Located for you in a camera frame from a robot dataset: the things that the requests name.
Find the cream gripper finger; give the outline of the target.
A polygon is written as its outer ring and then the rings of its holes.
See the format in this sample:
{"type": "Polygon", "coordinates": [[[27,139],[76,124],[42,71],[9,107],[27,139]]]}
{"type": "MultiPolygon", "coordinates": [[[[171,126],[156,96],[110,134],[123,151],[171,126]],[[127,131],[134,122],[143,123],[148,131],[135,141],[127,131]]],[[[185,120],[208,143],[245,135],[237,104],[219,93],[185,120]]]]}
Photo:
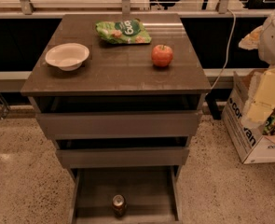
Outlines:
{"type": "Polygon", "coordinates": [[[257,128],[267,121],[271,113],[272,109],[268,105],[247,101],[242,112],[241,124],[248,128],[257,128]]]}
{"type": "Polygon", "coordinates": [[[270,110],[275,108],[275,68],[263,73],[254,96],[254,103],[270,110]]]}

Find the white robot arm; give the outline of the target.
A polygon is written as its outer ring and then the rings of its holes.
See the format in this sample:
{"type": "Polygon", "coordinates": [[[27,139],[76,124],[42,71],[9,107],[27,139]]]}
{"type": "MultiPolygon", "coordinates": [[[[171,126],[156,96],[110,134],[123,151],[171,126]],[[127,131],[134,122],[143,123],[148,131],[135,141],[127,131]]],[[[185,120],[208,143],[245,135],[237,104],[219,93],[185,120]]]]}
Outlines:
{"type": "Polygon", "coordinates": [[[258,56],[269,68],[262,74],[254,73],[251,78],[241,118],[241,123],[248,128],[263,125],[275,109],[275,9],[263,23],[258,56]]]}

